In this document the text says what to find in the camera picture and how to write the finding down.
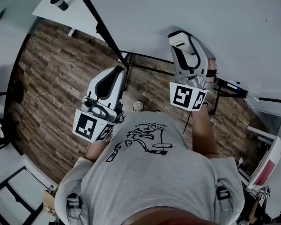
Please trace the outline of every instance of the black metal frame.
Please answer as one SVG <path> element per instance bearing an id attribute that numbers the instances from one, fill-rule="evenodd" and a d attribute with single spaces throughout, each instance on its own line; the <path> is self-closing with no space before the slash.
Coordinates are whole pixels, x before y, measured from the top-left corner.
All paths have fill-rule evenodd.
<path id="1" fill-rule="evenodd" d="M 96 9 L 95 9 L 94 5 L 91 3 L 91 1 L 90 0 L 82 0 L 82 1 L 85 3 L 87 8 L 90 10 L 92 15 L 94 16 L 94 18 L 98 22 L 98 25 L 96 27 L 97 33 L 99 33 L 101 35 L 101 37 L 105 40 L 105 42 L 109 45 L 109 47 L 116 53 L 116 55 L 118 56 L 119 60 L 125 65 L 125 67 L 127 69 L 127 72 L 126 72 L 126 74 L 127 74 L 127 76 L 126 76 L 126 83 L 127 83 L 127 79 L 128 79 L 128 76 L 129 76 L 130 66 L 137 67 L 137 68 L 142 68 L 142 69 L 146 69 L 146 70 L 150 70 L 150 71 L 154 71 L 154 72 L 157 72 L 157 73 L 162 73 L 162 74 L 166 74 L 166 75 L 170 75 L 170 76 L 174 76 L 175 75 L 175 74 L 172 74 L 172 73 L 169 73 L 169 72 L 165 72 L 165 71 L 162 71 L 162 70 L 159 70 L 159 69 L 155 69 L 155 68 L 151 68 L 151 67 L 145 67 L 145 66 L 142 66 L 142 65 L 138 65 L 138 64 L 132 63 L 132 57 L 134 55 L 138 55 L 138 56 L 143 56 L 143 57 L 147 57 L 147 58 L 151 58 L 151 59 L 156 59 L 156 60 L 160 60 L 160 61 L 163 61 L 163 62 L 174 64 L 171 61 L 166 61 L 166 60 L 162 60 L 162 59 L 158 59 L 158 58 L 154 58 L 154 57 L 150 57 L 150 56 L 146 56 L 146 55 L 142 55 L 142 54 L 138 54 L 138 53 L 134 53 L 134 52 L 127 52 L 127 51 L 119 50 L 117 44 L 113 40 L 111 34 L 107 30 L 103 20 L 101 19 L 100 15 L 96 11 Z M 130 58 L 129 58 L 128 62 L 124 59 L 124 57 L 122 56 L 122 53 L 127 53 L 127 55 L 130 55 Z M 244 94 L 247 93 L 246 90 L 243 90 L 243 89 L 241 89 L 241 88 L 239 88 L 237 86 L 236 86 L 237 89 L 233 90 L 233 89 L 231 89 L 231 87 L 227 86 L 228 82 L 226 82 L 224 80 L 221 80 L 221 82 L 220 82 L 220 80 L 221 79 L 219 79 L 219 90 L 218 90 L 218 94 L 217 94 L 217 97 L 216 97 L 215 105 L 214 105 L 213 110 L 211 111 L 211 113 L 213 115 L 215 115 L 215 111 L 216 111 L 216 108 L 217 108 L 219 97 L 245 98 Z M 223 92 L 223 91 L 221 91 L 222 87 L 223 88 L 227 88 L 229 90 L 232 90 L 232 91 L 236 92 L 237 94 L 229 94 L 229 93 Z"/>
<path id="2" fill-rule="evenodd" d="M 23 223 L 23 225 L 30 225 L 32 224 L 32 222 L 37 218 L 37 216 L 39 215 L 39 213 L 42 211 L 43 209 L 43 203 L 36 209 L 34 210 L 32 207 L 30 207 L 18 194 L 17 192 L 10 186 L 10 184 L 8 183 L 9 180 L 11 180 L 14 176 L 16 176 L 18 173 L 20 173 L 21 171 L 26 170 L 29 172 L 29 170 L 24 166 L 22 168 L 20 168 L 18 171 L 16 171 L 14 174 L 12 174 L 11 176 L 9 176 L 8 178 L 6 178 L 3 182 L 0 183 L 0 190 L 3 189 L 4 187 L 6 187 L 10 193 L 15 197 L 15 200 L 17 202 L 19 202 L 21 205 L 23 205 L 23 207 L 25 207 L 29 212 L 30 215 L 28 216 L 28 218 L 25 220 L 25 222 Z M 2 225 L 9 225 L 9 223 L 4 219 L 4 217 L 0 214 L 0 222 L 2 223 Z"/>

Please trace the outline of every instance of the shoe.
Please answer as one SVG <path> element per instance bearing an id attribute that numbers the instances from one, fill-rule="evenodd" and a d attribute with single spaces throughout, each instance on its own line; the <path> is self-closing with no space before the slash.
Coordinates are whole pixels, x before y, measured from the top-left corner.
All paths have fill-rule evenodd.
<path id="1" fill-rule="evenodd" d="M 133 113 L 139 113 L 139 112 L 141 112 L 143 109 L 144 109 L 144 104 L 142 103 L 142 101 L 136 101 L 136 102 L 133 104 L 132 112 L 133 112 Z"/>

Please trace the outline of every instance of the gray t-shirt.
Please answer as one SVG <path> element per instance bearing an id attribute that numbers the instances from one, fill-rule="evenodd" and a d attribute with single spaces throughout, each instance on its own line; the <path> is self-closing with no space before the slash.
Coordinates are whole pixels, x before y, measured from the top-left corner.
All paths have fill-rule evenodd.
<path id="1" fill-rule="evenodd" d="M 235 221 L 244 195 L 234 158 L 208 159 L 188 150 L 177 128 L 161 113 L 131 113 L 115 126 L 113 139 L 95 164 L 80 158 L 63 179 L 55 199 L 58 216 L 66 219 L 63 206 L 75 188 L 83 202 L 84 224 L 120 225 L 156 206 L 221 224 Z M 226 212 L 216 199 L 216 188 L 222 185 L 231 195 Z"/>

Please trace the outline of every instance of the red object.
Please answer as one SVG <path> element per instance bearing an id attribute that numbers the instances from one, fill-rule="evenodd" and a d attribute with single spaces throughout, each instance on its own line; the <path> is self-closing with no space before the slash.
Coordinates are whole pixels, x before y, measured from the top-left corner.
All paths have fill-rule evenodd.
<path id="1" fill-rule="evenodd" d="M 268 176 L 271 174 L 274 167 L 275 167 L 275 163 L 273 163 L 271 160 L 269 160 L 267 162 L 266 166 L 264 167 L 263 171 L 259 175 L 259 177 L 254 182 L 254 185 L 262 186 L 265 183 L 265 181 L 267 180 Z"/>

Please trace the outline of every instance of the wooden floor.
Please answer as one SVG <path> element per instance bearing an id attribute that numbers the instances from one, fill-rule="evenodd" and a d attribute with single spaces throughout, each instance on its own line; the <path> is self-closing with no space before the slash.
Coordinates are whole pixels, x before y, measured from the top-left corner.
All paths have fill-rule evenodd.
<path id="1" fill-rule="evenodd" d="M 57 183 L 83 155 L 88 142 L 72 134 L 76 108 L 87 92 L 90 80 L 100 71 L 121 65 L 114 52 L 102 41 L 78 32 L 69 37 L 70 28 L 44 20 L 30 37 L 21 56 L 14 82 L 24 85 L 21 104 L 9 101 L 8 111 L 19 122 L 19 148 L 42 171 Z M 135 57 L 134 62 L 174 73 L 171 64 Z M 188 113 L 170 105 L 169 82 L 172 77 L 140 68 L 131 68 L 127 91 L 123 94 L 124 112 L 130 112 L 136 100 L 142 100 L 145 110 L 156 109 L 168 114 L 180 124 Z M 207 94 L 208 108 L 215 101 L 215 92 Z M 246 127 L 256 115 L 242 99 L 220 98 L 217 112 L 211 117 L 213 131 L 220 146 L 220 155 L 249 158 L 247 172 L 252 173 L 260 155 L 259 144 L 248 136 Z M 185 132 L 192 146 L 192 119 Z"/>

